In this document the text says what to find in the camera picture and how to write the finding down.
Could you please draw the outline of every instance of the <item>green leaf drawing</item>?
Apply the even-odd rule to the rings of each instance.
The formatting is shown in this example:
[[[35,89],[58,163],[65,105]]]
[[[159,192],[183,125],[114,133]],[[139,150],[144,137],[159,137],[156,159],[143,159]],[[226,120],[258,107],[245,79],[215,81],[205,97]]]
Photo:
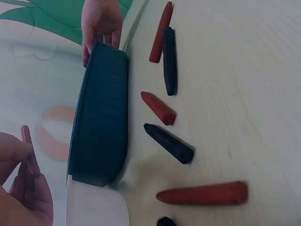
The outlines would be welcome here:
[[[81,30],[55,20],[40,8],[24,7],[9,10],[0,15],[0,19],[13,20],[29,24],[63,36],[81,45]]]
[[[80,29],[81,11],[85,0],[29,0],[50,17]]]
[[[8,3],[16,6],[27,6],[27,7],[36,7],[34,4],[26,1],[19,1],[19,0],[0,0],[0,2]]]

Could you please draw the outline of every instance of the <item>dark green container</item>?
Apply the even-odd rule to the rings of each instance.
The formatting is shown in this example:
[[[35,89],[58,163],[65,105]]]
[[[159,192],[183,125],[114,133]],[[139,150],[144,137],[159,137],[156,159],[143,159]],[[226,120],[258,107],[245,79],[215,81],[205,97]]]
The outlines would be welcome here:
[[[128,58],[95,42],[79,94],[68,174],[96,186],[114,181],[127,154]]]

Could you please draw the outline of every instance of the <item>hand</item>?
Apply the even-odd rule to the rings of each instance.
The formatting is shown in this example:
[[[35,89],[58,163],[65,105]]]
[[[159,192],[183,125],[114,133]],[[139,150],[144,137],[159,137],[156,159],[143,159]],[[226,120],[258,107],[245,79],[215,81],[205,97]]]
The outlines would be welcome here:
[[[87,66],[94,39],[119,48],[122,16],[117,0],[86,0],[81,14],[83,65]]]
[[[52,226],[53,203],[43,174],[32,175],[26,158],[33,152],[31,144],[0,132],[0,225]],[[2,185],[21,162],[10,191]]]

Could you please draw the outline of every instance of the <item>black crayon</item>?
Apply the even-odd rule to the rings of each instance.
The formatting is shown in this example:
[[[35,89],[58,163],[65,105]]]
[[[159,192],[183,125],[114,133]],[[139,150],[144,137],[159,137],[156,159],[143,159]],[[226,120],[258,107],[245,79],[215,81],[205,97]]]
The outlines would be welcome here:
[[[164,80],[169,96],[177,93],[177,57],[175,34],[171,27],[166,27],[163,33]]]
[[[155,125],[146,123],[144,124],[144,129],[148,135],[150,135],[182,164],[187,164],[192,161],[194,151],[181,141]]]
[[[172,219],[168,217],[163,217],[158,220],[157,226],[176,226]]]

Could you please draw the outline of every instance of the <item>red crayon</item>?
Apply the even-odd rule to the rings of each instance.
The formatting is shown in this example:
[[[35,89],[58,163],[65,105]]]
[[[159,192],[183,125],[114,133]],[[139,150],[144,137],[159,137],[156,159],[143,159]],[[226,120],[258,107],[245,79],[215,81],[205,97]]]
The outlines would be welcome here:
[[[248,187],[244,182],[229,182],[190,188],[170,189],[159,192],[156,198],[177,205],[240,205],[248,199]]]
[[[161,53],[163,49],[163,32],[165,27],[169,26],[171,15],[173,13],[173,4],[168,2],[164,8],[164,11],[161,16],[157,34],[154,40],[154,44],[151,49],[149,61],[152,63],[159,63],[161,58]]]
[[[173,125],[176,113],[168,107],[162,100],[148,92],[141,92],[142,100],[158,116],[165,125]]]
[[[21,127],[22,141],[32,145],[32,138],[28,126],[23,125]],[[38,166],[36,155],[33,153],[27,158],[28,169],[31,174],[40,174],[40,168]]]

